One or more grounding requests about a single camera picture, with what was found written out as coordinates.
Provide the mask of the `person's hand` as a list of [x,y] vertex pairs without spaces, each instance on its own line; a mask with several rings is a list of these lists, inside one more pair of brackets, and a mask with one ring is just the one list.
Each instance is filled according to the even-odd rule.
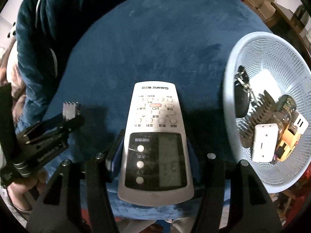
[[41,194],[46,188],[47,178],[48,173],[44,168],[42,168],[32,176],[12,182],[7,187],[7,192],[12,204],[19,210],[31,211],[32,205],[26,198],[25,194],[34,187],[38,193]]

